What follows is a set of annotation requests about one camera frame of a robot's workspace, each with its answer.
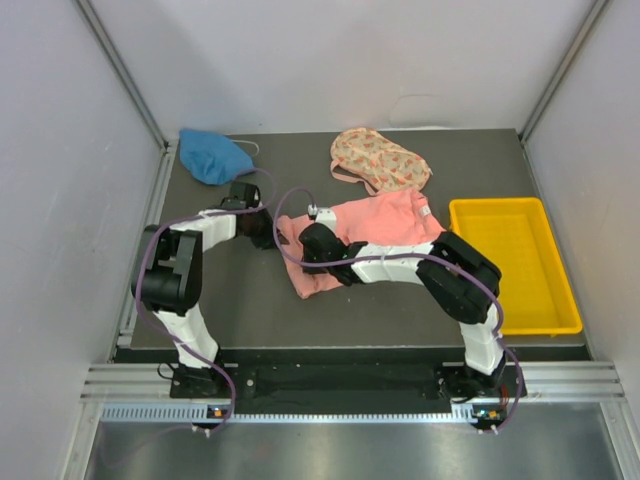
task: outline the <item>white wall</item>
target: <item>white wall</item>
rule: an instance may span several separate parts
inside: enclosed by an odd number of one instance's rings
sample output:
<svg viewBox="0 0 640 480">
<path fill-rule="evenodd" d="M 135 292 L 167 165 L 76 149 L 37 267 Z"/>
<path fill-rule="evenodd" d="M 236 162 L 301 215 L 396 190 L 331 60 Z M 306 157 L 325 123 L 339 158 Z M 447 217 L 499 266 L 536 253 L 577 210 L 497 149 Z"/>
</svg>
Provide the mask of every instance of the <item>white wall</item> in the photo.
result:
<svg viewBox="0 0 640 480">
<path fill-rule="evenodd" d="M 158 162 L 70 0 L 0 6 L 0 476 L 53 478 Z"/>
<path fill-rule="evenodd" d="M 530 141 L 600 355 L 640 422 L 640 3 L 615 0 Z"/>
<path fill-rule="evenodd" d="M 592 0 L 94 0 L 169 138 L 521 128 Z"/>
</svg>

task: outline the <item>yellow bin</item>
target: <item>yellow bin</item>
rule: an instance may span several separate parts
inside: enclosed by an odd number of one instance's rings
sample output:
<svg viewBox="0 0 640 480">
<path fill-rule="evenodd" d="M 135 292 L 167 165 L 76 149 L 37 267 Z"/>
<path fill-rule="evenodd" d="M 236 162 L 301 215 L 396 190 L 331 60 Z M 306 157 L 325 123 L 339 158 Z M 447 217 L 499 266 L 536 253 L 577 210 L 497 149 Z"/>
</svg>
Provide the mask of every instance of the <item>yellow bin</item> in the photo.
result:
<svg viewBox="0 0 640 480">
<path fill-rule="evenodd" d="M 542 202 L 537 198 L 453 200 L 452 230 L 502 271 L 505 335 L 582 331 L 582 320 Z"/>
</svg>

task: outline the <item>gray floor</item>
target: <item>gray floor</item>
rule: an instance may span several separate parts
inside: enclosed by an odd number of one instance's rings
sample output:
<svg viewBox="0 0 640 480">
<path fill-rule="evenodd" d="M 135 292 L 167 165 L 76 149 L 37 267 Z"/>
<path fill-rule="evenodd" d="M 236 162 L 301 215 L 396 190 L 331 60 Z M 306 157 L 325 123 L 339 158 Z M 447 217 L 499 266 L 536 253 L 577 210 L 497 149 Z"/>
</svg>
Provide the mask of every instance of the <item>gray floor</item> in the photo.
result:
<svg viewBox="0 0 640 480">
<path fill-rule="evenodd" d="M 102 427 L 116 463 L 165 429 Z M 499 436 L 461 425 L 230 425 L 155 439 L 118 469 L 94 451 L 87 479 L 622 479 L 598 405 L 522 405 Z"/>
<path fill-rule="evenodd" d="M 362 184 L 333 179 L 329 147 L 336 133 L 249 135 L 260 145 L 255 164 L 271 171 L 279 196 L 309 187 L 321 206 L 367 197 Z M 392 141 L 422 155 L 434 175 L 423 193 L 444 227 L 454 198 L 535 196 L 536 189 L 514 130 L 386 132 Z M 271 195 L 258 174 L 245 177 Z M 193 215 L 218 204 L 228 187 L 194 180 L 176 161 L 163 220 Z M 302 215 L 307 199 L 294 197 L 284 213 Z M 300 299 L 277 251 L 257 251 L 236 239 L 209 252 L 204 262 L 200 305 L 211 334 L 224 347 L 451 346 L 462 345 L 460 329 L 424 288 L 380 283 L 340 288 Z M 582 344 L 582 335 L 514 337 L 512 345 Z M 132 347 L 171 347 L 171 342 L 138 322 Z"/>
</svg>

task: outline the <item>pink strap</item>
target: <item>pink strap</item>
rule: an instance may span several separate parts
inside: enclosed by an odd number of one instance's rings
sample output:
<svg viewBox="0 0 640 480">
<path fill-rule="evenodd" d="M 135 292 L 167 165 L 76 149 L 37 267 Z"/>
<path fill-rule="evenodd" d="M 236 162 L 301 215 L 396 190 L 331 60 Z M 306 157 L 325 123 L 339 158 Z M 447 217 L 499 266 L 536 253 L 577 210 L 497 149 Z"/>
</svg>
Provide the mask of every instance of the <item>pink strap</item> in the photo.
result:
<svg viewBox="0 0 640 480">
<path fill-rule="evenodd" d="M 334 169 L 340 165 L 340 162 L 338 160 L 332 160 L 331 161 L 331 175 L 333 176 L 333 178 L 335 178 L 336 180 L 342 180 L 343 182 L 348 182 L 348 183 L 359 183 L 359 182 L 363 182 L 364 183 L 364 188 L 367 189 L 367 192 L 369 193 L 369 195 L 379 195 L 380 192 L 374 190 L 371 185 L 369 185 L 369 182 L 367 182 L 364 178 L 361 177 L 351 177 L 349 175 L 343 175 L 342 173 L 336 173 L 334 172 Z"/>
</svg>

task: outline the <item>white backdrop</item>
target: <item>white backdrop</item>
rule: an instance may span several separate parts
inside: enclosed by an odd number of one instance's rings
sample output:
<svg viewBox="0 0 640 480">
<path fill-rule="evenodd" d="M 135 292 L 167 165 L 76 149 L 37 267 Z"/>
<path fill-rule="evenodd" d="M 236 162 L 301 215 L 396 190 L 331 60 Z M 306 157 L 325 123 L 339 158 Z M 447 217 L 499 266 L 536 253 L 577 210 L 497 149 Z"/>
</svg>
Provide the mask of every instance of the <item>white backdrop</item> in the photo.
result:
<svg viewBox="0 0 640 480">
<path fill-rule="evenodd" d="M 1 478 L 56 478 L 159 161 L 69 0 L 0 6 Z"/>
<path fill-rule="evenodd" d="M 640 421 L 640 3 L 615 0 L 530 140 L 596 353 Z"/>
<path fill-rule="evenodd" d="M 521 128 L 590 0 L 94 0 L 166 136 Z"/>
</svg>

